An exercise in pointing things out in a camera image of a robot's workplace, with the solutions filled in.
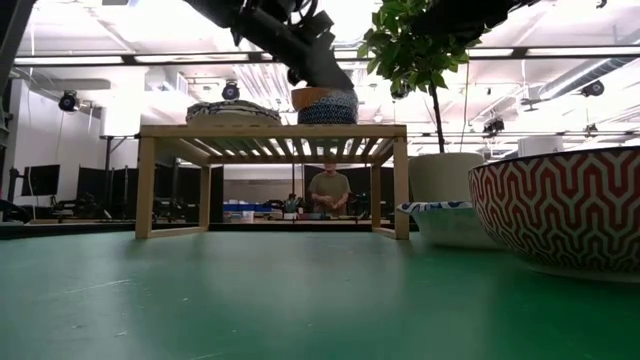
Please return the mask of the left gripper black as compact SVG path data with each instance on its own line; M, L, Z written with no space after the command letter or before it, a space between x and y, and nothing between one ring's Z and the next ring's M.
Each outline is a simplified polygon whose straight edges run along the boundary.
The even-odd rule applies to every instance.
M287 80L292 86L301 79L311 87L354 88L330 50L330 17L325 11L287 25L260 8L245 8L234 33L289 66Z

